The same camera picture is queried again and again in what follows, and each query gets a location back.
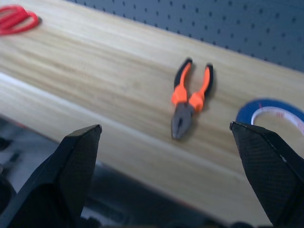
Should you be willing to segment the blue tape roll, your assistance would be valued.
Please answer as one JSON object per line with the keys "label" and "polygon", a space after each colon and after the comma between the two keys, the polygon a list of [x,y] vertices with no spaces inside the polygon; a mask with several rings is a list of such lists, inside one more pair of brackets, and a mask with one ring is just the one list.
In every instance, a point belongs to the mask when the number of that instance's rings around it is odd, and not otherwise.
{"label": "blue tape roll", "polygon": [[236,121],[253,125],[263,113],[274,113],[291,122],[304,136],[304,111],[298,107],[275,99],[256,99],[240,108]]}

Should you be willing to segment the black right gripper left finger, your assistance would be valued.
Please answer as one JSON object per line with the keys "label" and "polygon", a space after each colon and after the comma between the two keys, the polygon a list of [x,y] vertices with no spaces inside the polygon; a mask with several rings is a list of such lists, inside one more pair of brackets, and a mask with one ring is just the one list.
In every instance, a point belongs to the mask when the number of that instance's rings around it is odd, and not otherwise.
{"label": "black right gripper left finger", "polygon": [[97,124],[67,135],[0,215],[0,228],[100,228],[81,214],[101,133]]}

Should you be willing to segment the orange and black pliers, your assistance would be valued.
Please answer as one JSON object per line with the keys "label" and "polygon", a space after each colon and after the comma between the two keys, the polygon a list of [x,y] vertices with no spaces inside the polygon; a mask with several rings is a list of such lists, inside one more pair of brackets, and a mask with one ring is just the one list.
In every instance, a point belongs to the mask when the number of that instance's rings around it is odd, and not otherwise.
{"label": "orange and black pliers", "polygon": [[193,60],[190,57],[186,58],[174,79],[171,102],[175,106],[175,111],[171,119],[171,137],[175,140],[181,140],[192,127],[193,116],[202,111],[206,96],[213,86],[214,68],[211,63],[208,63],[205,66],[200,89],[188,96],[185,82],[192,64]]}

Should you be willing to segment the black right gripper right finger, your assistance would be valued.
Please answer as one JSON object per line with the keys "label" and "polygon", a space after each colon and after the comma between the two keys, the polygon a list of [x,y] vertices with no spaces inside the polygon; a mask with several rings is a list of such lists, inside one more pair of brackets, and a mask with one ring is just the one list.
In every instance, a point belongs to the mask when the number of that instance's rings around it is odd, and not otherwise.
{"label": "black right gripper right finger", "polygon": [[274,227],[304,228],[304,159],[277,133],[232,122],[246,177]]}

